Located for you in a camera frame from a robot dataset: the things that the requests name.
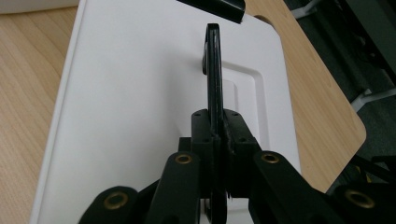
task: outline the brass screw hole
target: brass screw hole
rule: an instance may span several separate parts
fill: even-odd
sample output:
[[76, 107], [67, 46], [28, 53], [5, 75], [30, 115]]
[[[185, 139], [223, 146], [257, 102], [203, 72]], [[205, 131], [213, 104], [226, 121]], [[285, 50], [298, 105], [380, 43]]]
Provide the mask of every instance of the brass screw hole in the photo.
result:
[[180, 164], [188, 164], [192, 162], [192, 157], [186, 154], [176, 156], [176, 162]]
[[104, 206], [108, 210], [116, 210], [123, 207], [128, 202], [128, 195], [121, 191], [112, 192], [104, 201]]
[[262, 154], [262, 160], [268, 163], [277, 163], [279, 162], [279, 158], [271, 153], [264, 153]]
[[362, 208], [374, 208], [375, 202], [372, 198], [354, 189], [347, 189], [346, 198], [355, 205]]

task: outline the black mounting bracket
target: black mounting bracket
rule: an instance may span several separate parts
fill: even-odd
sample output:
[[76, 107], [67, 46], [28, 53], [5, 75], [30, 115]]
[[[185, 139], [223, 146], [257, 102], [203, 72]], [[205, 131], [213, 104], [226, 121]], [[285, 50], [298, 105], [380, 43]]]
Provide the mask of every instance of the black mounting bracket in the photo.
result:
[[192, 7], [241, 23], [245, 14], [244, 0], [177, 0]]

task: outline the black machine part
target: black machine part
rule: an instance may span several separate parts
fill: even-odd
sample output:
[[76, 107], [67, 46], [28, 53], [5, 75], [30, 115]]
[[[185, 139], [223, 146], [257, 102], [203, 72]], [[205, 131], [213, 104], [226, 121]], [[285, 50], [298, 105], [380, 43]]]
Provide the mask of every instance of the black machine part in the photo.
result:
[[248, 198], [254, 223], [390, 223], [395, 186], [350, 185], [332, 197], [311, 188], [279, 153], [262, 150], [241, 114], [223, 109], [219, 26], [206, 28], [203, 71], [208, 109], [191, 115], [191, 137], [165, 164], [160, 180], [137, 192], [107, 189], [80, 224], [199, 223], [200, 203], [214, 224], [227, 222], [227, 198]]

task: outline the wooden surface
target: wooden surface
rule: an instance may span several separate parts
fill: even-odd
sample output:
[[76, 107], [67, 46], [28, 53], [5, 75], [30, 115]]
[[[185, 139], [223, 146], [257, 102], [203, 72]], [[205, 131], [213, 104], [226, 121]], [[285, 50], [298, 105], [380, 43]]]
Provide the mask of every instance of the wooden surface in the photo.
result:
[[[281, 36], [303, 176], [325, 191], [365, 129], [280, 0], [247, 0]], [[76, 8], [0, 15], [0, 223], [27, 223]]]

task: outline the white plastic tray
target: white plastic tray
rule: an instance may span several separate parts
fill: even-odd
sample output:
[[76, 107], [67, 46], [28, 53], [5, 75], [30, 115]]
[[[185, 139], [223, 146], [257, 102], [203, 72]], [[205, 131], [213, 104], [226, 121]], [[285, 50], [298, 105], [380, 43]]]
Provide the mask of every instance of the white plastic tray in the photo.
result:
[[[31, 223], [78, 223], [103, 190], [141, 190], [160, 177], [178, 138], [191, 136], [191, 114], [207, 105], [201, 60], [211, 22], [220, 27], [224, 107], [242, 114], [262, 149], [300, 169], [272, 26], [176, 0], [80, 1]], [[230, 203], [229, 223], [248, 223], [245, 202]]]

